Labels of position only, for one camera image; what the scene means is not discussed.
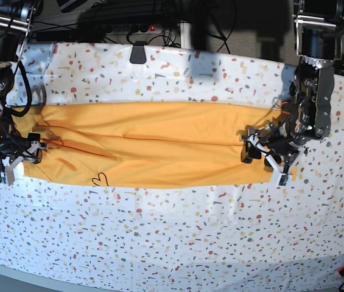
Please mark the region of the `white metal post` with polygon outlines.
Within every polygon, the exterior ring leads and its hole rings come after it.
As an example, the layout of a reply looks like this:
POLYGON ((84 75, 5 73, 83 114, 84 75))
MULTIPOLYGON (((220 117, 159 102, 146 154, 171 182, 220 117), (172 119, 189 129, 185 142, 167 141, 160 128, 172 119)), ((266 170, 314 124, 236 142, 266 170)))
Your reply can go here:
POLYGON ((180 41, 182 49, 192 49, 191 24, 185 21, 180 22, 180 41))

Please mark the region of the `terrazzo patterned tablecloth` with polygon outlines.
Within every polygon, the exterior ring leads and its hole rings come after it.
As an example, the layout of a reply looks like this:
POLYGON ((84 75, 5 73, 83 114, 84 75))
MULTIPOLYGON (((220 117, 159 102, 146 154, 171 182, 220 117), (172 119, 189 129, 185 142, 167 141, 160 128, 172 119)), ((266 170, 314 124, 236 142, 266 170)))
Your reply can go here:
MULTIPOLYGON (((130 45, 35 44, 22 57, 33 101, 194 101, 271 108, 293 67, 130 45)), ((344 77, 330 136, 308 143, 292 183, 155 190, 19 176, 0 185, 0 268, 119 291, 309 291, 344 267, 344 77)))

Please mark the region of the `black table clamp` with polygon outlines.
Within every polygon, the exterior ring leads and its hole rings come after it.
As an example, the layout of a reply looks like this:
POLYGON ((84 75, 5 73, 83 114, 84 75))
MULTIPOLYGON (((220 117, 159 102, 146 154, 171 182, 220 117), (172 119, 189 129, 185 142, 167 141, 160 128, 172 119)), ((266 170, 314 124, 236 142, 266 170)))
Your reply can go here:
POLYGON ((132 52, 130 56, 130 63, 131 64, 145 64, 146 59, 146 52, 145 46, 147 45, 146 41, 136 41, 133 44, 132 52))

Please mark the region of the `yellow T-shirt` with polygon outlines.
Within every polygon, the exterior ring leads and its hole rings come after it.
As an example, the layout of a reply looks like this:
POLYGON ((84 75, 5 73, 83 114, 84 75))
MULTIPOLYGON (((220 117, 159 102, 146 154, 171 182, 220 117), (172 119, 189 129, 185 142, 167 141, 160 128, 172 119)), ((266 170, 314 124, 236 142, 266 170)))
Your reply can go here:
POLYGON ((262 160, 241 161, 248 127, 279 122, 275 109, 222 103, 134 102, 32 107, 14 120, 47 143, 31 178, 78 186, 176 189, 267 183, 262 160))

